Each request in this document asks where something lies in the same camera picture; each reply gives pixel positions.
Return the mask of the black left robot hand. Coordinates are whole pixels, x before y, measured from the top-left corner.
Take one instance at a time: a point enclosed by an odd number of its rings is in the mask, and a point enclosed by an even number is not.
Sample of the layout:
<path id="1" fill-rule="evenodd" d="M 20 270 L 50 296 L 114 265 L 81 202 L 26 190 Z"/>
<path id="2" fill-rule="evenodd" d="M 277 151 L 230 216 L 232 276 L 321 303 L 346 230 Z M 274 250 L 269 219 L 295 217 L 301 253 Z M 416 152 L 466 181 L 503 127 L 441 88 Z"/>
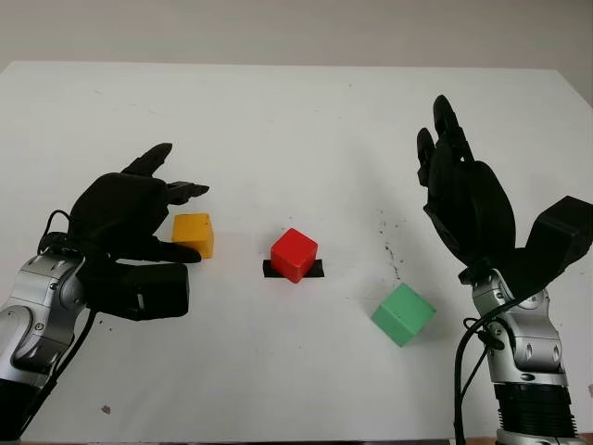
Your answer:
<path id="1" fill-rule="evenodd" d="M 88 254 L 114 260 L 200 262 L 198 251 L 155 236 L 169 207 L 181 206 L 209 190 L 206 185 L 167 183 L 154 176 L 171 151 L 171 143 L 160 143 L 122 171 L 98 177 L 71 209 L 69 242 Z"/>

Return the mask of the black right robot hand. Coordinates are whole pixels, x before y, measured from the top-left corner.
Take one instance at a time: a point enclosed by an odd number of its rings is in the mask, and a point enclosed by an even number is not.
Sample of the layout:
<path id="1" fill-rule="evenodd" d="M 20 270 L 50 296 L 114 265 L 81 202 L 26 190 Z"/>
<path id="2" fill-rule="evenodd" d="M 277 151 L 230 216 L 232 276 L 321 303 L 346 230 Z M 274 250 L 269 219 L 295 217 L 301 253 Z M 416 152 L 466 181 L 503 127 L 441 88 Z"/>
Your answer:
<path id="1" fill-rule="evenodd" d="M 511 203 L 493 170 L 476 159 L 444 95 L 433 105 L 437 139 L 417 134 L 418 178 L 427 189 L 423 206 L 440 239 L 466 267 L 499 260 L 515 248 Z"/>

